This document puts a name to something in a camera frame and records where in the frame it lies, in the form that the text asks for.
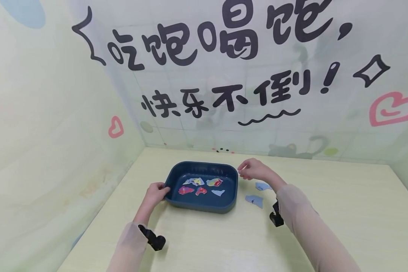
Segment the black wrist strap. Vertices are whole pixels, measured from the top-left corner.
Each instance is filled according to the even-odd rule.
[[[275,213],[274,212],[270,213],[270,215],[269,215],[270,220],[275,225],[275,227],[283,226],[284,225],[284,220],[280,215],[280,205],[278,203],[278,199],[277,199],[277,202],[275,204],[273,204],[272,207],[273,207]]]
[[[155,233],[150,229],[145,229],[144,226],[141,224],[138,225],[139,229],[141,230],[142,234],[148,239],[148,243],[154,249],[154,251],[159,251],[163,249],[166,243],[166,239],[159,235],[156,237]]]

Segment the sheer beige sleeve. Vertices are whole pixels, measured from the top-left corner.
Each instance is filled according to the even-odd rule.
[[[107,272],[138,272],[148,239],[136,223],[128,223],[116,244]]]
[[[281,217],[301,244],[316,272],[361,271],[300,189],[288,184],[278,190],[277,199]]]

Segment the dark blue plastic tray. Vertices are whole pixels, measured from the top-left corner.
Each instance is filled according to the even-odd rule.
[[[207,194],[195,195],[199,186],[183,185],[189,178],[202,178]],[[223,182],[220,186],[208,186],[206,181],[219,178]],[[236,204],[238,174],[234,167],[227,164],[207,163],[197,161],[182,161],[176,164],[166,179],[165,186],[170,192],[165,199],[178,208],[192,209],[204,212],[227,213]],[[182,186],[195,189],[194,192],[181,195],[178,191]],[[221,195],[215,195],[212,190],[225,190]]]

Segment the pink heart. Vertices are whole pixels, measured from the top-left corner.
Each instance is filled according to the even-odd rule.
[[[378,127],[378,126],[384,126],[386,124],[395,124],[395,123],[401,123],[401,122],[408,121],[408,114],[402,117],[391,118],[389,120],[384,120],[384,121],[376,120],[376,111],[377,111],[379,103],[381,103],[382,101],[390,97],[393,98],[392,108],[396,108],[398,106],[408,103],[408,97],[404,98],[402,93],[400,92],[390,92],[388,94],[378,97],[372,103],[372,106],[370,106],[369,118],[370,118],[370,125],[372,125],[372,127]],[[399,115],[400,111],[387,112],[386,110],[381,110],[380,113],[384,117],[392,117],[392,116]]]
[[[111,121],[110,128],[109,128],[109,136],[111,138],[118,138],[120,137],[122,134],[124,134],[124,128],[122,126],[121,120],[118,116],[113,116],[112,117],[112,121]],[[116,129],[116,124],[118,124],[120,131],[113,133],[113,131]]]

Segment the pastel wall mural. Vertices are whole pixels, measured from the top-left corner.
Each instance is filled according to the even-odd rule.
[[[378,3],[0,0],[0,271],[55,271],[145,146],[408,188],[408,3]]]

